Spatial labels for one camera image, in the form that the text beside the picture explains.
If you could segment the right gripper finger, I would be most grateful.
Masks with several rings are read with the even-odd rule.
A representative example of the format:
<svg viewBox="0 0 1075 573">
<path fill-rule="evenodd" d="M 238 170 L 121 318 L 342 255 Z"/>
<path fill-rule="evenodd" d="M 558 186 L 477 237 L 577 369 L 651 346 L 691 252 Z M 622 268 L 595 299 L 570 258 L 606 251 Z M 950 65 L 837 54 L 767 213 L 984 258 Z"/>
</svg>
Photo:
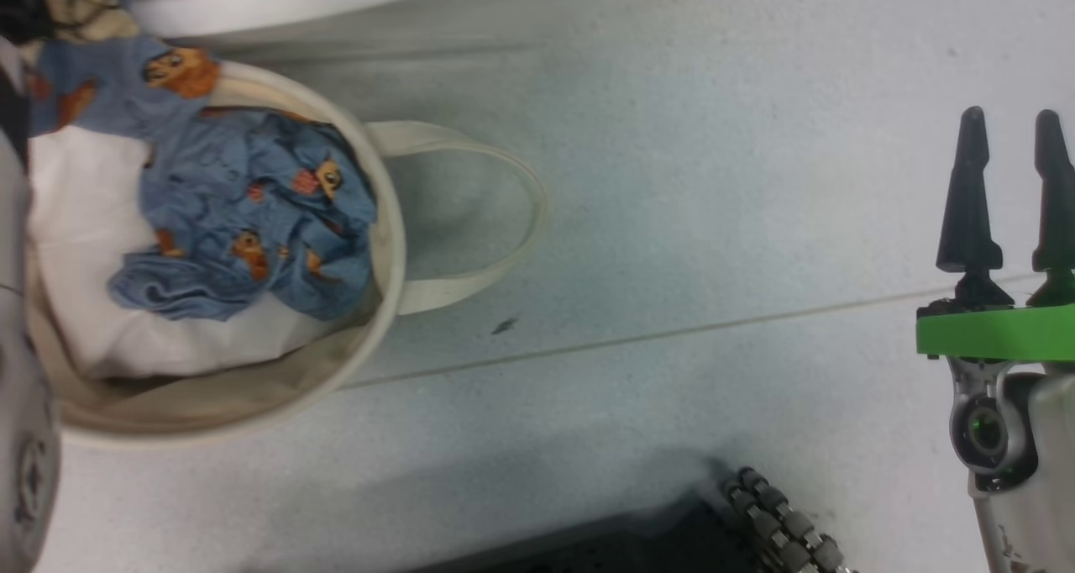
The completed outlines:
<svg viewBox="0 0 1075 573">
<path fill-rule="evenodd" d="M 991 278 L 1004 255 L 992 239 L 984 170 L 989 163 L 984 112 L 968 108 L 960 117 L 951 180 L 946 195 L 936 268 L 959 274 L 954 300 L 961 307 L 1010 307 L 1015 304 Z"/>
<path fill-rule="evenodd" d="M 1059 307 L 1074 302 L 1074 167 L 1059 114 L 1041 111 L 1034 129 L 1034 167 L 1041 178 L 1038 246 L 1032 267 L 1046 280 L 1029 307 Z"/>
</svg>

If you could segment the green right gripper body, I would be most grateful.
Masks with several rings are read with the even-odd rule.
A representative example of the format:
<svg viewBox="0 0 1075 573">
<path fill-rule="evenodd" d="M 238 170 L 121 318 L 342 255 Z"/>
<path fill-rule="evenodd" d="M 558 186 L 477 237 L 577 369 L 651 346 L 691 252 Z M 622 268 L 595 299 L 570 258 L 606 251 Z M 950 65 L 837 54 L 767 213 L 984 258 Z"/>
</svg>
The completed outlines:
<svg viewBox="0 0 1075 573">
<path fill-rule="evenodd" d="M 1074 305 L 921 315 L 919 354 L 1019 362 L 1074 361 Z"/>
</svg>

